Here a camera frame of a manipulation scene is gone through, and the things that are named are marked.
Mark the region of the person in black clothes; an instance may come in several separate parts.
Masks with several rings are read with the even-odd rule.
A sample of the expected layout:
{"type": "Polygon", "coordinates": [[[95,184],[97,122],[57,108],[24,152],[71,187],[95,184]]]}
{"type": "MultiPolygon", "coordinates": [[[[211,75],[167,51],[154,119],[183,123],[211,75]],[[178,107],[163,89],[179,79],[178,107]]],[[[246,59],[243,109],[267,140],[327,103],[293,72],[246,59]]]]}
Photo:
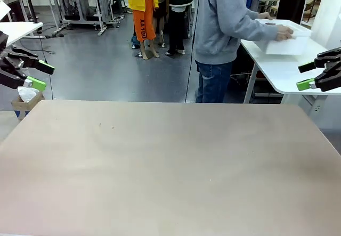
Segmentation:
{"type": "Polygon", "coordinates": [[[167,56],[185,54],[183,44],[185,12],[193,0],[165,0],[169,26],[169,49],[167,56]]]}

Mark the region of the small white side table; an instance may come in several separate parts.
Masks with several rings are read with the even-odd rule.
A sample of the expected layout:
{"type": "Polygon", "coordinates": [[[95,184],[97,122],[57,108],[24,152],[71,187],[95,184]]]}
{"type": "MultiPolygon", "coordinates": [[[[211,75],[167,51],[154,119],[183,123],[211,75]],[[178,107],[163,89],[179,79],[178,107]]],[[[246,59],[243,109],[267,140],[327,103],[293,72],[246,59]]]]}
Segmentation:
{"type": "Polygon", "coordinates": [[[14,42],[24,38],[33,33],[38,28],[42,27],[43,23],[33,22],[0,22],[0,31],[8,35],[6,47],[10,46],[14,42]]]}

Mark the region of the white upright panel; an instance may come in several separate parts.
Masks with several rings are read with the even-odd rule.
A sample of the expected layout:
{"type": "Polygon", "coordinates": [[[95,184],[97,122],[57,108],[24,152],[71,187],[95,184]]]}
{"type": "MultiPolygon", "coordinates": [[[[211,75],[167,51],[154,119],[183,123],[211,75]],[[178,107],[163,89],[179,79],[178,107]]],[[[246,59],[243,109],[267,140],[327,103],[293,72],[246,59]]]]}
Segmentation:
{"type": "Polygon", "coordinates": [[[321,0],[311,38],[330,50],[341,47],[341,0],[321,0]]]}

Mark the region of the large white side table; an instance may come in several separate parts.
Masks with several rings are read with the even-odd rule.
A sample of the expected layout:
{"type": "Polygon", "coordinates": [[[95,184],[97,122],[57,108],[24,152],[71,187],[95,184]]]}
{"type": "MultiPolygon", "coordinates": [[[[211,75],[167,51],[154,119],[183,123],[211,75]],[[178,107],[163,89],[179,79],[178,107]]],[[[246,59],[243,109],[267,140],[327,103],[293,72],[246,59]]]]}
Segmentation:
{"type": "Polygon", "coordinates": [[[301,55],[267,55],[263,53],[254,42],[242,40],[241,45],[254,61],[254,67],[248,83],[244,103],[249,103],[254,88],[256,74],[261,71],[271,86],[284,96],[290,95],[341,95],[341,87],[322,92],[319,89],[299,91],[296,83],[310,79],[322,73],[321,68],[305,73],[300,73],[298,66],[312,62],[317,54],[327,49],[317,42],[309,39],[301,55]]]}

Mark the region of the black stand pole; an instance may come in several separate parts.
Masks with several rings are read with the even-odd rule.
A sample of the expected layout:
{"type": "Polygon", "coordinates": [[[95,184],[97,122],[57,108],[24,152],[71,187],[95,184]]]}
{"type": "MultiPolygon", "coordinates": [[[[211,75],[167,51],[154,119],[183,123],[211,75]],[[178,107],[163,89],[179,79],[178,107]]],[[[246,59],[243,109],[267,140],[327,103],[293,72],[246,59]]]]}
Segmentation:
{"type": "Polygon", "coordinates": [[[36,14],[35,14],[35,11],[34,11],[34,8],[33,8],[32,1],[31,0],[27,0],[27,3],[28,3],[28,7],[29,7],[29,10],[30,10],[33,22],[34,23],[38,23],[38,20],[36,18],[36,14]]]}

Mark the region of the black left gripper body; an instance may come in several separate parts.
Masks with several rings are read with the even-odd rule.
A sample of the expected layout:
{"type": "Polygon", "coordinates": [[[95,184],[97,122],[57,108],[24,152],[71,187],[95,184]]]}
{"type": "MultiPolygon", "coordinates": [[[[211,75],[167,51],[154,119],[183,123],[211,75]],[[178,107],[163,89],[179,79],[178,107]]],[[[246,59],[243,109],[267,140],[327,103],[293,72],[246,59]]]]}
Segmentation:
{"type": "Polygon", "coordinates": [[[7,56],[6,49],[8,35],[0,31],[0,84],[9,88],[23,86],[26,76],[17,65],[7,56]]]}

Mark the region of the white plastic bag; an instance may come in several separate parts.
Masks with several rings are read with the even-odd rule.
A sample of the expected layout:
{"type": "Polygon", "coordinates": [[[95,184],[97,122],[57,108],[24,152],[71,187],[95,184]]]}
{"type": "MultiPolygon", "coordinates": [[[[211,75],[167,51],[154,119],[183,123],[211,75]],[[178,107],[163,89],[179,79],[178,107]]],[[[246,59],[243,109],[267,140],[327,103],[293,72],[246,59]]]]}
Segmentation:
{"type": "Polygon", "coordinates": [[[18,94],[23,102],[28,103],[30,102],[36,95],[39,94],[39,90],[31,87],[23,87],[20,86],[17,89],[18,94]]]}

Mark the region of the white plastic basket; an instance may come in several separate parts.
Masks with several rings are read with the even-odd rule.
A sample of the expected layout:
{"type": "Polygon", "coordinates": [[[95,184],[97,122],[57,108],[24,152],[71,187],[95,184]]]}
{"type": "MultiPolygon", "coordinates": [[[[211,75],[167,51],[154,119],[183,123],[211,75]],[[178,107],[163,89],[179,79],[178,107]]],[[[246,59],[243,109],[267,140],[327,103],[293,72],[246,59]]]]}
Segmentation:
{"type": "Polygon", "coordinates": [[[257,19],[257,21],[266,25],[283,25],[291,28],[293,38],[281,42],[277,41],[257,41],[256,46],[265,54],[268,55],[301,55],[307,41],[311,37],[311,30],[290,20],[278,19],[257,19]]]}

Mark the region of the cardboard box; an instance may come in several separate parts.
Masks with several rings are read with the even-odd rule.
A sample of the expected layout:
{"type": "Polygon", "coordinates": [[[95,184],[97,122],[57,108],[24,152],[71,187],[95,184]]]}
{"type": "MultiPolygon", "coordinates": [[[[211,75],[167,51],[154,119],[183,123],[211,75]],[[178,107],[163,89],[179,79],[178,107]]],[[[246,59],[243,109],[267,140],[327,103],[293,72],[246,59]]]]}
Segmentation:
{"type": "Polygon", "coordinates": [[[24,102],[22,98],[17,95],[17,97],[11,101],[13,111],[19,120],[23,118],[34,108],[34,106],[41,100],[44,100],[42,92],[39,92],[32,100],[29,102],[24,102]]]}

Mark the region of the person in grey hoodie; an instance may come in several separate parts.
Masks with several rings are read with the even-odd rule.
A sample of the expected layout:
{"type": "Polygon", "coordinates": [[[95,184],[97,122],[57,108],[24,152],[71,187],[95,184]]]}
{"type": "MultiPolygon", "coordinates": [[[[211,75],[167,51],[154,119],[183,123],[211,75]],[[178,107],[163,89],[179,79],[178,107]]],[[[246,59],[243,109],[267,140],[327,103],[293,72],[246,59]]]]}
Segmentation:
{"type": "Polygon", "coordinates": [[[194,0],[194,60],[199,73],[197,103],[222,103],[242,39],[236,33],[247,0],[194,0]]]}

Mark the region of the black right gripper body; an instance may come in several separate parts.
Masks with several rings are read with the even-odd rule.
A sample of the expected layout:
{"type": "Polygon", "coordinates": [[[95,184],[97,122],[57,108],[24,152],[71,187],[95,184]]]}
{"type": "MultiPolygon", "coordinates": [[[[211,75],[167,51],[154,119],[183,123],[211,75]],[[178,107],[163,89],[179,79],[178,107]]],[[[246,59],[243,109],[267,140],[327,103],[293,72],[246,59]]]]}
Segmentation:
{"type": "Polygon", "coordinates": [[[326,92],[341,87],[341,47],[319,53],[314,65],[324,69],[314,79],[316,88],[326,92]]]}

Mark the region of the black computer monitor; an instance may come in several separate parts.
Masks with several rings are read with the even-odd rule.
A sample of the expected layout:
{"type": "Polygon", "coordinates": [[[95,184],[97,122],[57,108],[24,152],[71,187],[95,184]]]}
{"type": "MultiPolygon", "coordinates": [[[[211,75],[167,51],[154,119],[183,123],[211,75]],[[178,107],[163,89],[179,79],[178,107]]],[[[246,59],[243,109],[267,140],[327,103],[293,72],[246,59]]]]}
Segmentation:
{"type": "Polygon", "coordinates": [[[300,24],[306,0],[279,0],[277,19],[290,20],[294,23],[300,24]]]}

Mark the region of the person's right forearm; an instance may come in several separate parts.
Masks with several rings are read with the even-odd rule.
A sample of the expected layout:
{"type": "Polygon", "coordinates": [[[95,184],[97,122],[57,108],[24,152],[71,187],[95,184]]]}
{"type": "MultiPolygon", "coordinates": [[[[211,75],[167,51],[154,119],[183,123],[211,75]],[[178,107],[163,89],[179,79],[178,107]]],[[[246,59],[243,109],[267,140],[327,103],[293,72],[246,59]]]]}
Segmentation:
{"type": "Polygon", "coordinates": [[[246,13],[242,18],[238,28],[238,38],[259,41],[259,40],[275,40],[277,36],[276,25],[266,25],[257,19],[252,20],[246,13]]]}

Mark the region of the black stand base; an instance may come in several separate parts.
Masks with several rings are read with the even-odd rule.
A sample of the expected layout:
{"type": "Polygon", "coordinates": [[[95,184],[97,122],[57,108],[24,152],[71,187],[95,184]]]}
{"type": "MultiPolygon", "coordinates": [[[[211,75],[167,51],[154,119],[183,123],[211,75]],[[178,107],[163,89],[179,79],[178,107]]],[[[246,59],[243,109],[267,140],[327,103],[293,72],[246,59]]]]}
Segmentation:
{"type": "Polygon", "coordinates": [[[240,87],[246,88],[251,77],[251,72],[232,74],[230,78],[235,81],[240,87]]]}

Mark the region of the person's right hand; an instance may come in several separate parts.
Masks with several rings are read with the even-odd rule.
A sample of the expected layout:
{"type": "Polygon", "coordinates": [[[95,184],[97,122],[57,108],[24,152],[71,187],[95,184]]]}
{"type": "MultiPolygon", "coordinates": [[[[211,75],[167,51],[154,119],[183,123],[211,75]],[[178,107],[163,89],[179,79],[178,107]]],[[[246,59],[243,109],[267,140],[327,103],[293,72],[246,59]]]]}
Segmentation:
{"type": "Polygon", "coordinates": [[[277,25],[277,31],[278,32],[275,40],[278,42],[292,39],[292,35],[294,33],[294,31],[291,28],[283,25],[277,25]]]}

